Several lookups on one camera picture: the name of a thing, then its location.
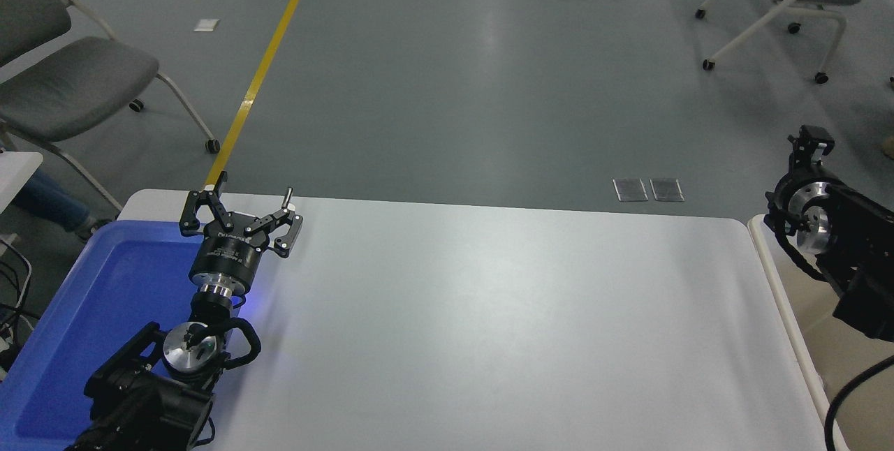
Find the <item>person's leg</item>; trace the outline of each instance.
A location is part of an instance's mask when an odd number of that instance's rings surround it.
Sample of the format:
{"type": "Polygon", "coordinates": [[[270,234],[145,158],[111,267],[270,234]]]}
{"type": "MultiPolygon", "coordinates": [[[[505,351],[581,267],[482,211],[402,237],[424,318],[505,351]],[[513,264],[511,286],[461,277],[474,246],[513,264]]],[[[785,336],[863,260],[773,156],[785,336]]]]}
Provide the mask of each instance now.
{"type": "Polygon", "coordinates": [[[68,232],[91,224],[87,206],[65,193],[56,181],[39,169],[13,198],[13,205],[54,222],[68,232]]]}

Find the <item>yellow floor line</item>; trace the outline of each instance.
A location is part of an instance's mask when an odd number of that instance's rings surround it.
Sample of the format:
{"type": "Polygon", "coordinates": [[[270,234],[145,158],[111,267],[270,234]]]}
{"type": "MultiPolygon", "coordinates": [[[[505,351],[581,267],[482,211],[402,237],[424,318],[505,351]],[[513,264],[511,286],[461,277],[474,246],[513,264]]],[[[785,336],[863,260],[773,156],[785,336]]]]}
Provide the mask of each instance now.
{"type": "Polygon", "coordinates": [[[217,155],[217,159],[214,160],[214,165],[211,165],[208,177],[205,178],[205,184],[214,184],[217,180],[217,175],[220,175],[221,170],[226,167],[227,160],[230,159],[230,153],[233,152],[236,140],[239,139],[239,134],[242,132],[245,120],[249,118],[251,106],[255,103],[255,97],[258,95],[258,90],[261,89],[261,83],[264,82],[264,78],[268,75],[270,64],[274,61],[274,57],[277,55],[277,48],[279,48],[282,41],[282,36],[285,35],[285,30],[288,28],[288,22],[291,21],[291,16],[295,14],[295,8],[298,7],[299,1],[300,0],[288,0],[288,5],[285,6],[285,11],[282,13],[282,18],[280,18],[280,22],[277,25],[277,31],[274,32],[274,37],[270,39],[268,50],[264,52],[264,57],[261,59],[261,64],[258,66],[258,71],[255,72],[255,77],[251,79],[249,90],[246,91],[245,98],[242,99],[242,104],[239,105],[239,111],[236,113],[236,118],[233,120],[233,124],[230,125],[230,130],[226,134],[226,139],[223,140],[221,151],[217,155]]]}

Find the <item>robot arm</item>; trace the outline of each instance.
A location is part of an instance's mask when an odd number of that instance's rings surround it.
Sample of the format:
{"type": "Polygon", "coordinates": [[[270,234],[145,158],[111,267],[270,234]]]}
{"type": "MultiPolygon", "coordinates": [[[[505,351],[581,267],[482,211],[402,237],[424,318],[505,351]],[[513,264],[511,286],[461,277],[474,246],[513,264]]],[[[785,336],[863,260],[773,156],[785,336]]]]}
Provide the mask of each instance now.
{"type": "Polygon", "coordinates": [[[258,334],[245,318],[232,317],[231,298],[251,290],[265,251],[288,257],[303,218],[290,203],[291,188],[271,215],[228,212],[220,201],[225,183],[226,172],[221,172],[213,189],[189,191],[179,220],[185,237],[204,235],[189,270],[198,286],[189,320],[170,331],[146,324],[94,372],[84,388],[93,399],[93,423],[67,451],[188,451],[202,444],[198,435],[210,421],[221,374],[258,357],[258,334]],[[197,213],[203,206],[214,220],[199,231],[197,213]],[[283,225],[288,232],[271,245],[272,232],[283,225]],[[232,358],[226,351],[231,330],[242,331],[248,340],[246,355],[232,358]],[[152,372],[159,361],[170,377],[152,372]]]}
{"type": "Polygon", "coordinates": [[[894,212],[846,186],[823,167],[835,140],[801,126],[789,136],[789,173],[766,193],[764,223],[792,261],[839,295],[833,316],[872,339],[894,341],[894,212]],[[814,254],[814,269],[801,253],[814,254]]]}

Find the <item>blue tray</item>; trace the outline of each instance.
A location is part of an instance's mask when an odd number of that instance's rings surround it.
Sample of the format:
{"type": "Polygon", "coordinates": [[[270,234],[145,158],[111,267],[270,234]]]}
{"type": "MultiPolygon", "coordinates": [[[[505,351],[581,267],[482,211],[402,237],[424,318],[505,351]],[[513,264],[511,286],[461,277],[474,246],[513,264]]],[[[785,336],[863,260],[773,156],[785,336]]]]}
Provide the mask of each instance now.
{"type": "Polygon", "coordinates": [[[0,449],[59,451],[89,426],[90,375],[150,321],[168,330],[189,317],[201,240],[149,221],[114,222],[90,239],[0,384],[0,449]]]}

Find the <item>white table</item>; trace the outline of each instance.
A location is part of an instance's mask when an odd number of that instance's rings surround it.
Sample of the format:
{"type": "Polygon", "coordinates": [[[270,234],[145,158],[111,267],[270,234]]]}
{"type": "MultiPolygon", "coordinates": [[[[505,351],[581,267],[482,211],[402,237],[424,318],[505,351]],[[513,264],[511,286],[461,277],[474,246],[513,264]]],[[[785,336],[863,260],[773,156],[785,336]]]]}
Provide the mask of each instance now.
{"type": "MultiPolygon", "coordinates": [[[[755,216],[748,229],[762,254],[767,276],[791,304],[791,333],[798,348],[814,402],[825,413],[841,387],[869,366],[894,355],[894,343],[868,339],[831,316],[837,295],[827,283],[817,282],[798,269],[779,247],[772,232],[755,216]]],[[[850,394],[837,420],[853,451],[894,448],[894,372],[884,372],[850,394]]]]}
{"type": "MultiPolygon", "coordinates": [[[[184,199],[141,191],[121,219],[184,199]]],[[[264,351],[218,384],[214,450],[823,449],[737,221],[293,202],[304,229],[240,312],[264,351]]]]}
{"type": "Polygon", "coordinates": [[[43,161],[39,152],[0,152],[0,212],[9,206],[43,161]]]}

